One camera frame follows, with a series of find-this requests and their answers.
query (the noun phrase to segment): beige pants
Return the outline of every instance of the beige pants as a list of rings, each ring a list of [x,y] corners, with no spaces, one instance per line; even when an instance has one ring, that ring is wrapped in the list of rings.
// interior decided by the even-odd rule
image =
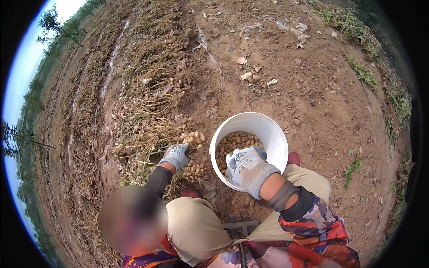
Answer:
[[[325,177],[294,164],[286,167],[283,176],[295,186],[302,185],[328,203],[331,184]],[[237,240],[230,239],[207,200],[181,197],[166,206],[169,241],[187,264],[195,266],[237,243]],[[271,213],[246,240],[290,241],[289,234],[278,224],[279,214],[275,211]]]

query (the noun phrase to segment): white bucket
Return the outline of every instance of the white bucket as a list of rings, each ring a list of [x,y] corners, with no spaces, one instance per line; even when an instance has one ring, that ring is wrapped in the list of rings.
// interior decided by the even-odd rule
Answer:
[[[286,168],[289,148],[287,146],[286,136],[279,125],[266,115],[245,112],[226,119],[213,135],[208,153],[210,154],[214,171],[221,181],[234,190],[245,192],[244,189],[235,184],[232,179],[225,177],[221,173],[216,163],[215,155],[216,147],[220,141],[231,132],[240,130],[258,136],[267,152],[267,162],[275,165],[276,168],[280,170],[281,174]]]

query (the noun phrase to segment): gray work glove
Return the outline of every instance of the gray work glove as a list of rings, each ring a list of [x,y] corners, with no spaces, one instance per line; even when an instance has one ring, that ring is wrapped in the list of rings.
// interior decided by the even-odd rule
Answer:
[[[237,185],[260,200],[259,191],[262,184],[273,173],[279,173],[274,165],[266,161],[267,154],[260,146],[251,146],[247,149],[235,149],[226,156],[227,176]]]
[[[189,162],[189,159],[185,156],[188,147],[189,143],[170,146],[158,164],[169,162],[176,167],[176,172],[178,172]]]

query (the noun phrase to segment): black sleeve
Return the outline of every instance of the black sleeve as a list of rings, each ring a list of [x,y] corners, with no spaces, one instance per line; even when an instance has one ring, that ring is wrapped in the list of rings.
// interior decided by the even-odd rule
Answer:
[[[162,166],[159,166],[155,168],[152,176],[145,184],[145,187],[151,189],[162,198],[164,195],[164,189],[171,182],[172,177],[173,173],[171,173],[171,171]]]
[[[314,203],[314,195],[312,192],[307,191],[304,187],[301,188],[301,194],[298,197],[298,201],[293,204],[292,207],[285,209],[280,212],[283,219],[287,222],[293,222],[301,219],[308,213]]]

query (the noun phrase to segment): dirt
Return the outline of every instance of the dirt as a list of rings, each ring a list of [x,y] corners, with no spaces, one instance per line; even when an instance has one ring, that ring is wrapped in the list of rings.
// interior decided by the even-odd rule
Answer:
[[[173,2],[166,1],[170,7]],[[204,180],[193,185],[203,193],[216,191],[209,201],[223,223],[262,222],[273,211],[266,201],[223,184],[208,156],[211,138],[224,120],[245,111],[263,113],[284,130],[289,150],[300,155],[301,166],[332,183],[330,207],[345,218],[350,246],[359,253],[363,266],[367,265],[369,255],[384,237],[394,203],[390,185],[400,164],[400,152],[389,151],[381,86],[379,95],[375,95],[359,81],[341,53],[347,51],[371,68],[381,85],[377,69],[366,61],[360,48],[341,41],[338,32],[339,37],[333,37],[336,30],[323,26],[321,18],[308,7],[293,1],[283,0],[277,5],[264,1],[177,3],[182,14],[174,25],[179,38],[189,43],[183,50],[188,57],[186,70],[193,74],[195,88],[188,101],[182,101],[169,116],[194,118],[195,129],[205,135],[203,148],[190,155],[192,164],[203,163],[205,167]],[[124,53],[135,45],[131,42],[132,30],[139,25],[134,22],[148,3],[113,0],[109,4],[109,9],[100,8],[86,23],[95,22],[97,28],[85,38],[84,47],[69,48],[64,53],[65,61],[52,74],[50,90],[44,96],[48,108],[38,120],[38,135],[57,148],[40,154],[43,157],[38,159],[38,172],[43,179],[38,191],[49,231],[70,267],[121,264],[120,254],[99,242],[102,239],[97,229],[97,211],[109,193],[119,187],[122,177],[120,159],[109,153],[118,137],[112,113],[117,109],[123,74],[128,68]],[[276,23],[263,21],[265,17],[300,17],[300,22],[308,25],[305,33],[309,37],[303,47],[297,48],[294,33],[280,31]],[[127,21],[130,26],[124,30]],[[240,36],[242,27],[255,22],[265,30]],[[206,35],[208,51],[217,65],[203,48],[191,51],[198,45],[197,27]],[[110,65],[116,47],[117,57]],[[236,63],[241,56],[246,57],[247,65]],[[261,80],[243,81],[241,76],[246,72],[254,72]],[[261,86],[274,78],[278,80],[276,84]],[[85,102],[85,92],[96,97]],[[90,107],[89,116],[95,114],[95,121],[87,125],[82,125],[83,117],[78,117],[83,114],[83,105]],[[86,156],[78,151],[84,145]],[[363,166],[344,189],[344,171],[357,158]],[[88,164],[80,166],[83,159],[89,159]]]

